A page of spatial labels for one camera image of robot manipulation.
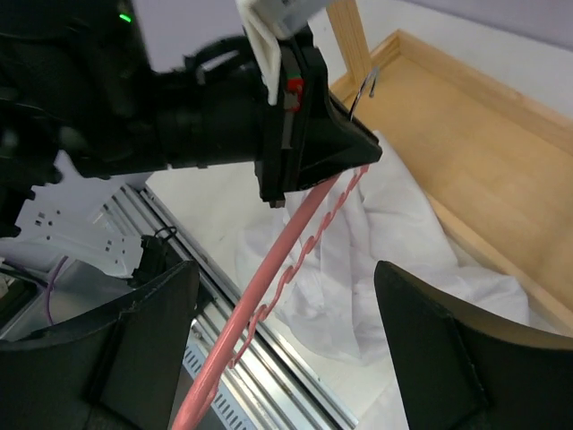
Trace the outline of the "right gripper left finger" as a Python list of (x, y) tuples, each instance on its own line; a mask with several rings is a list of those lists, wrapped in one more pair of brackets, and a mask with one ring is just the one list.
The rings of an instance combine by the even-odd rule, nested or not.
[(3, 429), (166, 429), (199, 288), (196, 262), (1, 343)]

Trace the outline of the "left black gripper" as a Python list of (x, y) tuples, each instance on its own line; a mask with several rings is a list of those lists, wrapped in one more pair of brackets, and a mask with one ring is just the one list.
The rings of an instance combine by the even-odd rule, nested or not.
[(278, 43), (278, 93), (264, 109), (260, 198), (271, 208), (352, 168), (380, 160), (379, 139), (334, 96), (324, 102), (327, 70), (310, 27)]

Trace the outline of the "white shirt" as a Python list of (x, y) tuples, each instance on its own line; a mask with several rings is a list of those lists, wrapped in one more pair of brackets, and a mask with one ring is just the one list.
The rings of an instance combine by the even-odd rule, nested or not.
[(306, 348), (323, 357), (368, 365), (388, 343), (374, 288), (378, 262), (392, 262), (424, 282), (516, 323), (529, 324), (530, 309), (517, 280), (463, 265), (430, 203), (386, 140), (381, 159), (354, 189), (343, 173), (304, 236), (319, 241), (302, 255), (297, 240), (285, 259), (297, 266), (293, 280), (271, 284), (264, 302)]

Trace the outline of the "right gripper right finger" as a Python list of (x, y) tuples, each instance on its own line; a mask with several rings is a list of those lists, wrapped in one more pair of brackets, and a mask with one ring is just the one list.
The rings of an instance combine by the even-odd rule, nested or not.
[(572, 339), (378, 262), (374, 287), (412, 429), (570, 429)]

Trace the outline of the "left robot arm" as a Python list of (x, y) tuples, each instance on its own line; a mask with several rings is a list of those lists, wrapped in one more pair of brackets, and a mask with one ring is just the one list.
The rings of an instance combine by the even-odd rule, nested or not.
[(96, 233), (41, 203), (60, 152), (100, 179), (250, 161), (271, 206), (378, 161), (378, 139), (329, 91), (307, 24), (322, 7), (241, 1), (243, 34), (158, 73), (130, 1), (2, 2), (2, 239), (140, 286), (165, 270), (165, 241)]

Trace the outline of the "wooden clothes rack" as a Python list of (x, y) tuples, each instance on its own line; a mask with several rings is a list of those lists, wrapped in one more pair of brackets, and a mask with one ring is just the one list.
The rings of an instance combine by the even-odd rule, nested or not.
[(360, 118), (395, 148), (447, 235), (571, 333), (571, 121), (402, 30), (369, 49), (353, 1), (327, 14), (346, 64), (334, 92), (348, 102), (381, 69)]

